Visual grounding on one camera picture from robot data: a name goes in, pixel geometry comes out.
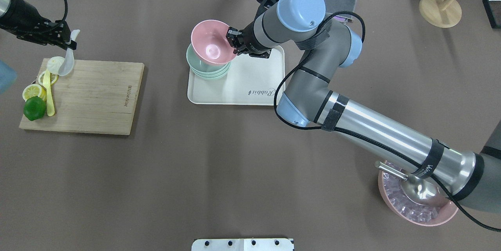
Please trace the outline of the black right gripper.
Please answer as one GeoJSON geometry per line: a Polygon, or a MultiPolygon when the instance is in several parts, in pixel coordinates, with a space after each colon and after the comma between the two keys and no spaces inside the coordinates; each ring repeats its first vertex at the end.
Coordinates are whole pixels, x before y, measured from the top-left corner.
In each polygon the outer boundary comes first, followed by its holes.
{"type": "Polygon", "coordinates": [[[233,53],[238,55],[248,54],[250,57],[269,58],[271,48],[260,44],[254,33],[254,24],[247,25],[243,30],[229,27],[227,40],[234,41],[233,53]]]}

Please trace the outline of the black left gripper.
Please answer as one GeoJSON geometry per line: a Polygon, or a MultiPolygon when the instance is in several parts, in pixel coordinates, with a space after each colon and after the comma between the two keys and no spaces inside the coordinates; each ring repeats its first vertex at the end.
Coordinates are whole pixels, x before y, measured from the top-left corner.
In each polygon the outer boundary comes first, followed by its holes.
{"type": "Polygon", "coordinates": [[[70,38],[70,29],[66,22],[68,11],[61,20],[50,22],[36,10],[16,13],[16,38],[39,45],[54,45],[75,51],[77,42],[70,38]]]}

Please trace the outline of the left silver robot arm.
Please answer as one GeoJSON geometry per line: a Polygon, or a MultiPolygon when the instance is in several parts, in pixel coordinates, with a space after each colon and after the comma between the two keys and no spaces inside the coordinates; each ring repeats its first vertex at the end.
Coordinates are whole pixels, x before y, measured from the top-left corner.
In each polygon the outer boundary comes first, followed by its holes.
{"type": "Polygon", "coordinates": [[[66,22],[67,0],[64,0],[64,7],[62,19],[52,22],[25,0],[1,0],[0,26],[20,40],[74,51],[77,43],[70,38],[70,28],[66,22]]]}

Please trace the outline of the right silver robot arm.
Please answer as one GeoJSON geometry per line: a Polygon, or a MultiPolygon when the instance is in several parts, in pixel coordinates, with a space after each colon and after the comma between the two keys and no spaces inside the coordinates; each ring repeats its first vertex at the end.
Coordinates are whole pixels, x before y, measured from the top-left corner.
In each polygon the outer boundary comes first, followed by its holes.
{"type": "Polygon", "coordinates": [[[338,68],[360,55],[364,35],[335,20],[351,11],[327,13],[324,0],[257,0],[256,17],[243,30],[229,28],[227,40],[237,55],[267,58],[273,47],[294,41],[304,51],[274,111],[288,126],[338,132],[361,147],[395,162],[412,176],[442,187],[459,207],[500,212],[500,126],[480,153],[459,152],[381,115],[329,83],[338,68]]]}

